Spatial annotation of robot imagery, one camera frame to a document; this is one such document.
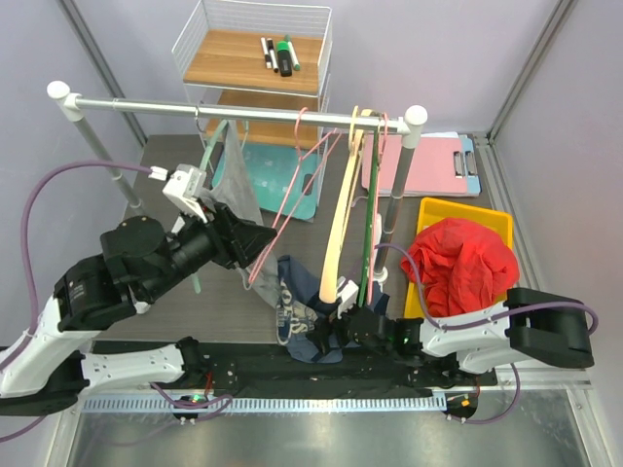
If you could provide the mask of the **mint green hanger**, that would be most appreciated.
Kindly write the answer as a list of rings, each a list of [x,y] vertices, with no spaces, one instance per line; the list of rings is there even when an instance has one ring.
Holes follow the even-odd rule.
[[[213,168],[211,161],[210,161],[211,155],[217,142],[219,141],[219,138],[221,137],[223,132],[227,129],[227,127],[228,127],[228,122],[225,120],[222,120],[217,125],[216,129],[212,132],[207,142],[204,144],[204,152],[203,152],[202,160],[200,162],[201,170],[205,170],[207,167],[210,167],[210,170],[212,172],[215,172],[215,169]],[[191,282],[193,284],[195,293],[199,294],[202,291],[202,286],[201,286],[199,276],[196,273],[193,273],[191,275]]]

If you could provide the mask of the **grey garment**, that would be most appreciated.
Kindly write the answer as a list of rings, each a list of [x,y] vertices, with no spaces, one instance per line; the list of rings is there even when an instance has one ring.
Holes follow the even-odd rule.
[[[211,192],[217,200],[225,202],[240,219],[263,225],[260,206],[238,140],[238,125],[235,121],[224,121],[223,124],[223,151],[213,176]],[[271,253],[267,257],[252,284],[248,282],[251,272],[252,267],[239,270],[245,289],[252,288],[264,302],[275,307],[280,298],[275,254]]]

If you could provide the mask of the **navy blue garment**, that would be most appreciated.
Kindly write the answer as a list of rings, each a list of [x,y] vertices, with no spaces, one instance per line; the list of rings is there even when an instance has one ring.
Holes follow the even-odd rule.
[[[330,323],[336,310],[319,297],[320,279],[290,255],[277,260],[280,298],[275,308],[277,340],[289,355],[307,364],[337,364],[343,360],[345,348],[355,348],[354,341],[345,342]]]

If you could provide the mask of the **red t-shirt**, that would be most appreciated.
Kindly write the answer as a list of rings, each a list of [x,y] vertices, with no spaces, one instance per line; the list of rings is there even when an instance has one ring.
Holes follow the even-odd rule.
[[[422,285],[433,317],[494,305],[520,278],[516,256],[498,233],[459,218],[446,218],[419,233],[400,267],[409,281]]]

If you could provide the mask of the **wooden hanger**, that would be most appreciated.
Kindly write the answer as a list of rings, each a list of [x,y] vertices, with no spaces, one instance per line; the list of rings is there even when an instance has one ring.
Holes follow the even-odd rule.
[[[364,131],[355,128],[355,120],[359,116],[359,107],[354,106],[348,131],[348,160],[320,276],[319,298],[326,304],[333,304],[337,301],[339,263],[348,228],[356,180],[361,167],[360,147]]]

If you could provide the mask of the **green plastic hanger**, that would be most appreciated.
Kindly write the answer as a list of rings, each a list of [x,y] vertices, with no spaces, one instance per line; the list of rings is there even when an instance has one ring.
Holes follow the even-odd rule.
[[[378,211],[378,180],[379,170],[381,165],[382,146],[384,141],[382,137],[384,123],[383,115],[379,112],[373,112],[373,117],[378,117],[380,122],[377,128],[373,132],[373,144],[372,153],[370,159],[370,173],[369,173],[369,186],[368,197],[366,204],[366,230],[364,234],[363,243],[363,255],[361,276],[359,284],[359,292],[356,300],[356,304],[359,307],[363,307],[371,301],[372,291],[370,286],[371,272],[373,267],[372,256],[374,252],[374,233],[376,226],[376,215]]]

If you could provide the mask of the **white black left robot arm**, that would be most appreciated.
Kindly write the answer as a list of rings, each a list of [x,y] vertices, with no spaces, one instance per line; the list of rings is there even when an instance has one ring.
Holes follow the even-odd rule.
[[[270,227],[238,218],[223,202],[207,220],[186,216],[177,233],[151,217],[126,219],[100,237],[100,254],[81,260],[56,283],[34,330],[1,352],[20,352],[1,373],[1,413],[41,417],[64,411],[81,395],[143,383],[196,388],[210,364],[197,340],[136,353],[83,353],[80,346],[152,305],[208,263],[245,268],[276,237]]]

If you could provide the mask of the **teal folder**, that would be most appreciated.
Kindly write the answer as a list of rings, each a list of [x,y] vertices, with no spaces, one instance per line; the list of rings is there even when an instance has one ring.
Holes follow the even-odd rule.
[[[264,210],[277,213],[298,163],[295,149],[286,146],[246,143],[242,151],[259,206]],[[302,221],[311,221],[315,216],[321,176],[317,175],[313,184],[306,190],[305,187],[320,162],[321,157],[317,152],[311,153],[302,162],[282,211],[283,215],[288,215],[296,201],[302,198],[292,217]]]

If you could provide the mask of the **yellow plastic tray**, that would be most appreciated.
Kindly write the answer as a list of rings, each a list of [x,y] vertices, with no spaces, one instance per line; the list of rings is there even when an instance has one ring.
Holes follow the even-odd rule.
[[[446,218],[467,219],[485,226],[496,232],[503,243],[513,250],[514,222],[510,214],[441,198],[425,197],[421,199],[416,234]],[[403,317],[424,318],[414,283],[410,283],[408,286]]]

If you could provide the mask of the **pink clipboard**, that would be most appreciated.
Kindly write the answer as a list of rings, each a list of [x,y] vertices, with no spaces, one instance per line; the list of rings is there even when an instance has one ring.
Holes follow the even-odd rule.
[[[378,182],[379,195],[388,197],[391,193],[395,176],[398,174],[398,162],[402,150],[400,135],[391,134],[385,142]],[[458,139],[446,139],[424,135],[416,148],[405,182],[405,197],[436,197],[432,192],[444,175],[455,181],[453,154],[461,150]]]

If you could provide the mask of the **black white marker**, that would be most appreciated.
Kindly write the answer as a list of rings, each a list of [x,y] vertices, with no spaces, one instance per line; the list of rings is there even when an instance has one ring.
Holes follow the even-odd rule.
[[[276,53],[275,53],[275,45],[274,45],[273,39],[272,38],[267,38],[266,39],[266,45],[267,45],[269,58],[270,58],[270,61],[271,61],[271,67],[273,68],[275,73],[279,73],[277,57],[276,57]]]
[[[268,48],[268,43],[265,37],[260,37],[260,43],[262,46],[262,51],[264,54],[264,59],[265,59],[265,63],[266,63],[266,67],[267,69],[273,69],[273,65],[272,65],[272,59],[269,53],[269,48]]]

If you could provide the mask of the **green capped marker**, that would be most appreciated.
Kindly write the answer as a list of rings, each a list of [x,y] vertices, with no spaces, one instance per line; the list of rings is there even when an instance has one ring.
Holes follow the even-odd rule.
[[[300,61],[299,61],[299,59],[297,57],[296,50],[295,50],[292,38],[291,38],[290,35],[285,35],[284,39],[285,39],[285,42],[288,45],[288,49],[289,49],[289,52],[290,52],[293,69],[295,71],[300,71],[301,70],[301,64],[300,64]]]

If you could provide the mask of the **green highlighter marker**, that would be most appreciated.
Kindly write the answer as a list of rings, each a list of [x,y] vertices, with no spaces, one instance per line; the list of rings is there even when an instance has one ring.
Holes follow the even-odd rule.
[[[279,41],[276,44],[277,67],[281,77],[291,77],[293,74],[293,62],[290,47],[287,41]]]

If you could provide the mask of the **silver clothes rack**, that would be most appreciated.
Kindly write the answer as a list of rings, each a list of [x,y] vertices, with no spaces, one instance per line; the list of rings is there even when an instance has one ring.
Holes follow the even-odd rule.
[[[328,126],[349,128],[351,116],[318,112],[296,112],[290,110],[263,109],[236,106],[193,106],[185,103],[162,103],[157,101],[132,101],[127,99],[87,99],[62,81],[52,81],[47,86],[47,94],[55,101],[65,117],[79,121],[84,117],[85,109],[103,109],[117,112],[152,113],[158,115],[224,118],[226,120],[249,120],[252,122],[303,123],[310,126]],[[355,120],[355,128],[374,130],[379,118],[360,116]],[[391,120],[383,117],[384,127],[403,136],[403,145],[407,149],[418,146],[423,125],[427,122],[427,111],[420,105],[412,105],[405,114]]]

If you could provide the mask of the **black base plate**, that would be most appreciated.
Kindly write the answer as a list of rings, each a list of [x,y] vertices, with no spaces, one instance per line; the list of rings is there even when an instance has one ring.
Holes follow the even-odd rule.
[[[432,389],[495,386],[493,370],[460,372],[449,357],[420,367],[361,347],[347,348],[339,363],[303,363],[277,344],[201,342],[217,395],[266,399],[363,399],[425,397]]]

